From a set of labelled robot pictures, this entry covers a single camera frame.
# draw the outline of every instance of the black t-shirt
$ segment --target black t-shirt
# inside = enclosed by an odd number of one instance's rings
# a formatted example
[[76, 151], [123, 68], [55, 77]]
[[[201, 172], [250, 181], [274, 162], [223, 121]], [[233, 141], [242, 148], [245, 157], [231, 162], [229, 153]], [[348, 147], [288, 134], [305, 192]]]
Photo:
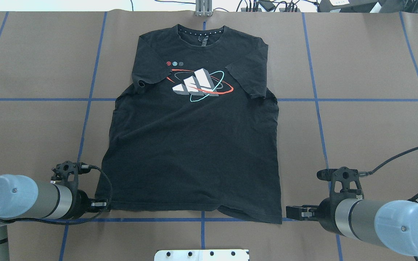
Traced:
[[[102, 167], [118, 210], [219, 210], [282, 223], [277, 99], [261, 38], [176, 25], [140, 36]], [[100, 178], [96, 198], [107, 198]]]

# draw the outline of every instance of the printed graphic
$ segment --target printed graphic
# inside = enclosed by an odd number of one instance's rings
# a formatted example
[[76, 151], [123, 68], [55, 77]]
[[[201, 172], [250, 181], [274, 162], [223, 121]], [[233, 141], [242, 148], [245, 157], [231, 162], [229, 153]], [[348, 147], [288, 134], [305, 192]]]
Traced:
[[[190, 70], [182, 70], [182, 69], [172, 69], [175, 73], [173, 76], [182, 81], [179, 78], [179, 74], [187, 74], [189, 77], [183, 79], [183, 83], [175, 85], [172, 90], [176, 94], [180, 95], [189, 95], [189, 100], [191, 102], [199, 102], [206, 98], [207, 96], [219, 96], [222, 94], [228, 94], [234, 90], [234, 88], [224, 81], [225, 73], [223, 71], [215, 71], [213, 73], [209, 73], [206, 69], [201, 68], [197, 71], [190, 71]], [[213, 74], [222, 74], [220, 79], [212, 76]], [[226, 87], [230, 89], [227, 91], [216, 91], [222, 90]], [[194, 100], [193, 96], [202, 96], [201, 98]]]

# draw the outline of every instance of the white three-stripe logo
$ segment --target white three-stripe logo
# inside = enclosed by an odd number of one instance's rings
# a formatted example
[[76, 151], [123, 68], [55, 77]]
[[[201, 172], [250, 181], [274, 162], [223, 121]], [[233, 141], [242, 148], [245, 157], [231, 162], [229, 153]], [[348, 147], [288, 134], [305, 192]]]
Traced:
[[214, 83], [209, 75], [209, 72], [201, 68], [194, 72], [196, 76], [190, 76], [187, 79], [184, 79], [184, 84], [177, 84], [176, 86], [172, 87], [172, 90], [176, 94], [181, 95], [196, 95], [196, 96], [219, 96], [218, 94], [212, 94], [214, 92]]

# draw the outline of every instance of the power strip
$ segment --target power strip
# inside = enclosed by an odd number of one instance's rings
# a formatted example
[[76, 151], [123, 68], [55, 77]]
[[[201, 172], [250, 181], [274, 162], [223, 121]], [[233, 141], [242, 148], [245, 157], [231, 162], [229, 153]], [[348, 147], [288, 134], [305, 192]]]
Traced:
[[285, 8], [280, 8], [280, 12], [285, 12]]
[[249, 11], [249, 8], [248, 8], [248, 11], [246, 11], [246, 8], [241, 8], [241, 11], [242, 11], [242, 12], [248, 12], [248, 13], [249, 13], [249, 12], [254, 12], [254, 11], [252, 10], [252, 8], [251, 8], [251, 11]]

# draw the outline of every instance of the shirt sleeve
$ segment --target shirt sleeve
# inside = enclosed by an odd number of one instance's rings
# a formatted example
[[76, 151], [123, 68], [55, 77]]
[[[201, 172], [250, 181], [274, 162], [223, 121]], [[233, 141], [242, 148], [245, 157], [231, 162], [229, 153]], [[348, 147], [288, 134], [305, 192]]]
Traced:
[[155, 84], [171, 74], [171, 68], [156, 51], [140, 36], [136, 48], [135, 63], [131, 72], [134, 89], [137, 93], [146, 84]]
[[251, 99], [266, 97], [268, 49], [269, 46], [260, 39], [255, 50], [225, 67]]

